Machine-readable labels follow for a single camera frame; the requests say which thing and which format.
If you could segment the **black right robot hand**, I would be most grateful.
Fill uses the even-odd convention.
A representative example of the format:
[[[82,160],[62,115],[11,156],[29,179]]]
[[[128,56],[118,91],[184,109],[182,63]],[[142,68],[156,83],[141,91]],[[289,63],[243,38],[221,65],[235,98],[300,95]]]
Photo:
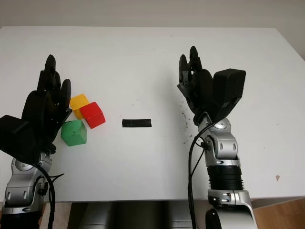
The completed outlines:
[[[213,99],[213,78],[210,72],[202,68],[202,63],[195,46],[190,48],[190,60],[183,54],[179,59],[180,92],[194,113],[193,122],[198,126],[209,115],[212,121],[217,119],[219,106]]]

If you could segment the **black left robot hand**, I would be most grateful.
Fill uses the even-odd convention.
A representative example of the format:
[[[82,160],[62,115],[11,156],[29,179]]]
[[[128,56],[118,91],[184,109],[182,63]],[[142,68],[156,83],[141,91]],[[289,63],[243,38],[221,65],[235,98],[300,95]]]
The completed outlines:
[[[21,116],[32,125],[36,142],[42,151],[55,153],[53,141],[72,113],[70,100],[71,81],[65,79],[61,82],[56,71],[56,60],[50,54],[44,70],[40,72],[37,89],[28,95]]]

